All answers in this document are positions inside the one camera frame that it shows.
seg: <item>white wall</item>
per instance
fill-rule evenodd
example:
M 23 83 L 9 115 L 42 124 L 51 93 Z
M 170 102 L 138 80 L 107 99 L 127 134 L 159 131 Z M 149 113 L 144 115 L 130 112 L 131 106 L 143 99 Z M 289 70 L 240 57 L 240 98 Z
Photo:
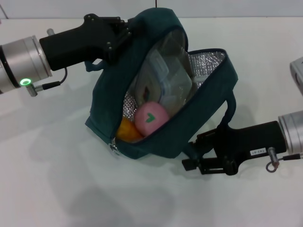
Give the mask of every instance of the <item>white wall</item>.
M 0 0 L 9 18 L 131 18 L 155 7 L 155 0 Z
M 303 0 L 158 0 L 178 17 L 297 17 Z

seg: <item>teal lunch bag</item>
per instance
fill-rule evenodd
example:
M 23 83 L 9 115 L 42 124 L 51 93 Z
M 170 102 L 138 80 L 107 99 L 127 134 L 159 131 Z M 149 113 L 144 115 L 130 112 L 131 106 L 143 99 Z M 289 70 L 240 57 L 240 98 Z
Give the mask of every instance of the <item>teal lunch bag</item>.
M 225 50 L 207 49 L 188 52 L 193 74 L 207 76 L 189 101 L 153 134 L 136 143 L 115 138 L 123 116 L 125 95 L 149 50 L 172 34 L 187 52 L 187 35 L 170 9 L 147 9 L 129 23 L 134 34 L 117 63 L 106 65 L 95 85 L 90 116 L 86 125 L 118 153 L 133 159 L 147 154 L 175 158 L 182 151 L 196 158 L 188 141 L 225 102 L 228 109 L 221 124 L 231 120 L 236 101 L 233 88 L 238 80 Z

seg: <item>pink ball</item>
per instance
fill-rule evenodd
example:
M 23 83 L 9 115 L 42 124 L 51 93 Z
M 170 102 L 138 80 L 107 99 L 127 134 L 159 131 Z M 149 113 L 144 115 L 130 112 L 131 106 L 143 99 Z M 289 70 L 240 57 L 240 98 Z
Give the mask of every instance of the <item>pink ball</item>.
M 134 115 L 135 126 L 144 136 L 152 134 L 168 120 L 166 110 L 156 102 L 143 104 Z

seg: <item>label sticker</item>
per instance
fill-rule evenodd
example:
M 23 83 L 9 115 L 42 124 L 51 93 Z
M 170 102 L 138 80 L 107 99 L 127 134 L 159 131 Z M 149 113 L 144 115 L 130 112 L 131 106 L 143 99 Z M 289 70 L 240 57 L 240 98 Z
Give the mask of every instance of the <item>label sticker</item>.
M 251 156 L 265 154 L 265 153 L 266 153 L 266 148 L 260 148 L 260 149 L 250 151 Z

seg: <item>plastic food container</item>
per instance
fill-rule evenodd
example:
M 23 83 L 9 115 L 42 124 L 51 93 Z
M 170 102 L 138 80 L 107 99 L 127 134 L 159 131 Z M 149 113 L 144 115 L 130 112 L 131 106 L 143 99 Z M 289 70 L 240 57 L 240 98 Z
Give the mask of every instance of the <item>plastic food container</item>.
M 135 100 L 138 106 L 154 101 L 172 117 L 183 106 L 192 81 L 177 56 L 161 56 L 157 49 L 146 57 L 137 77 Z

